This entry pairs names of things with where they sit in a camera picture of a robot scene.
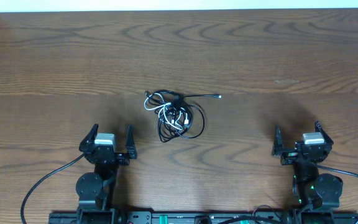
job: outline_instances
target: brown wood surface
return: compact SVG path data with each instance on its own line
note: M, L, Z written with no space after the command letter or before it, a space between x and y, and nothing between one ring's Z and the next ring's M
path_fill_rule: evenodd
M204 134L162 144L144 91L197 98ZM115 201L154 210L253 210L296 203L291 167L270 156L274 126L293 144L319 119L335 145L323 164L358 172L358 9L0 14L0 223L79 156L94 123L134 125L139 159ZM81 160L31 195L28 223L75 210ZM358 179L340 210L358 212Z

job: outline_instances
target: white wall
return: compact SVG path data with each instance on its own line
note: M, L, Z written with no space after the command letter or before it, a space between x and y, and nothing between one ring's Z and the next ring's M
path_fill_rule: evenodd
M358 0L0 0L0 12L299 9L358 7Z

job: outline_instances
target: cable bundle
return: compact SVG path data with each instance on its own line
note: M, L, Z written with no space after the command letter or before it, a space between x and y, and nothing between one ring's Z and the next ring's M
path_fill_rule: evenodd
M169 90L159 90L152 94L145 92L145 95L146 100L144 101L144 108L149 111L154 110L154 113L157 114L157 131L158 136L162 142L168 142L177 137L193 139L197 138L203 133L205 127L203 112L197 106L186 103L185 98L197 96L212 96L213 98L222 98L222 96L219 94L184 96ZM194 136L185 136L193 124L193 108L200 113L203 119L203 127L198 134Z

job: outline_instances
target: wooden table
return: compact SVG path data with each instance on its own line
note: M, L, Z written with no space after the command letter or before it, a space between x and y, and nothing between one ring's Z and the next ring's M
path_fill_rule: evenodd
M204 134L161 143L144 91L194 99ZM0 223L19 223L27 191L80 155L94 123L139 158L115 202L154 210L253 210L296 203L292 169L270 156L276 124L292 146L319 119L335 142L323 162L358 173L358 9L0 14ZM75 210L81 160L31 195L29 223ZM358 179L340 210L358 212Z

